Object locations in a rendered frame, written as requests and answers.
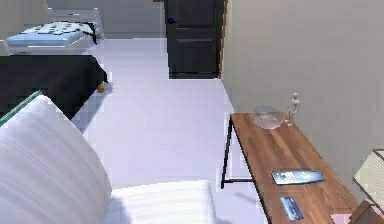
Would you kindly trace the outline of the brown wooden box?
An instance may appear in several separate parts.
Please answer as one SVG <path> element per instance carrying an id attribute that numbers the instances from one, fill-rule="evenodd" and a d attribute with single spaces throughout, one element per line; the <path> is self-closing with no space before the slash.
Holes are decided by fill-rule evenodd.
<path id="1" fill-rule="evenodd" d="M 364 199 L 349 217 L 348 224 L 384 224 L 384 213 L 374 202 Z"/>

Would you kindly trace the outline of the black bed with cover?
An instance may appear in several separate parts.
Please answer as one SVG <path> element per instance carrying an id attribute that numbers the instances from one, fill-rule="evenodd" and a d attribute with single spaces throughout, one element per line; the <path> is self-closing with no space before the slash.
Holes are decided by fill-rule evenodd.
<path id="1" fill-rule="evenodd" d="M 71 120 L 107 82 L 107 73 L 92 55 L 0 56 L 0 117 L 41 91 Z"/>

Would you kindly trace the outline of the brown wooden table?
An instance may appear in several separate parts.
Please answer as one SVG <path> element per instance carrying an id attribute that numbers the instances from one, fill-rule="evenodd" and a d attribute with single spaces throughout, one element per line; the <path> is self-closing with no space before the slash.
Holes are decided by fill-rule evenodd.
<path id="1" fill-rule="evenodd" d="M 351 213 L 358 201 L 294 125 L 274 130 L 258 127 L 249 113 L 233 113 L 228 132 L 235 133 L 268 224 L 332 224 L 330 216 Z M 281 170 L 319 171 L 325 180 L 304 185 L 274 183 L 271 173 Z M 293 197 L 304 218 L 288 219 L 280 198 Z"/>

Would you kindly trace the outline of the pink paper sheet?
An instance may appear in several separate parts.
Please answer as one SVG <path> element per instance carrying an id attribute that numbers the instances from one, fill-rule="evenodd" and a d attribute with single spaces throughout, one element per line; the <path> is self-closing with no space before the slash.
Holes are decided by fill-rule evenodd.
<path id="1" fill-rule="evenodd" d="M 331 214 L 333 224 L 351 224 L 350 214 Z"/>

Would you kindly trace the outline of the clear glass bowl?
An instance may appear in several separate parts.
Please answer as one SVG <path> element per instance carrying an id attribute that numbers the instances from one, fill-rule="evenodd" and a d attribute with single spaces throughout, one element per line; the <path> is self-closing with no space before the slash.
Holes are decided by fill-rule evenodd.
<path id="1" fill-rule="evenodd" d="M 257 105 L 251 109 L 253 122 L 260 128 L 273 130 L 285 120 L 285 113 L 271 105 Z"/>

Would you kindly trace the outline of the white lamp shade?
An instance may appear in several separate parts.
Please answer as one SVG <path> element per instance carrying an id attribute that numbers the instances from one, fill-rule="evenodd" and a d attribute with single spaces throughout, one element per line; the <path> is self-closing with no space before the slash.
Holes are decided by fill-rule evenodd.
<path id="1" fill-rule="evenodd" d="M 373 149 L 354 176 L 355 183 L 384 213 L 384 149 Z"/>

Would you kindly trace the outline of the dark room door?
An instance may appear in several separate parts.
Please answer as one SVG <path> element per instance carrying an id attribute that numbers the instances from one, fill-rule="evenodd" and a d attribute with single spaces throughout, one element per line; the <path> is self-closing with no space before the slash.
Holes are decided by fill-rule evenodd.
<path id="1" fill-rule="evenodd" d="M 165 0 L 170 79 L 214 79 L 219 59 L 225 0 Z M 168 24 L 171 17 L 179 20 Z"/>

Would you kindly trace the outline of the large white pillow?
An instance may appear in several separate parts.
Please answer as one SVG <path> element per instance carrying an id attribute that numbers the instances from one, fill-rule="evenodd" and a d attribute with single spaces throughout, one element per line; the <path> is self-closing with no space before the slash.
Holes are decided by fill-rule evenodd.
<path id="1" fill-rule="evenodd" d="M 0 125 L 0 224 L 102 224 L 110 195 L 97 153 L 48 97 Z"/>

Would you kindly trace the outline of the white bed with blue cover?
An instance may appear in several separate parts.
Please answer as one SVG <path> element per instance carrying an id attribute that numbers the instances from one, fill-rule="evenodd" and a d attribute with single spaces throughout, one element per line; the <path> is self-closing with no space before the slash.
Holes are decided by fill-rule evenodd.
<path id="1" fill-rule="evenodd" d="M 48 8 L 47 12 L 49 22 L 32 25 L 13 36 L 0 39 L 0 55 L 82 54 L 104 38 L 97 8 Z"/>

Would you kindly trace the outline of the grey remote control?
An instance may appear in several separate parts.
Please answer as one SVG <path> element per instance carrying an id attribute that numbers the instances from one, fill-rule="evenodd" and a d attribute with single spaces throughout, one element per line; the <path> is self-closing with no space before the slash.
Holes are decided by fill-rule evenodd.
<path id="1" fill-rule="evenodd" d="M 307 184 L 325 180 L 323 175 L 317 171 L 272 171 L 271 176 L 277 185 Z"/>

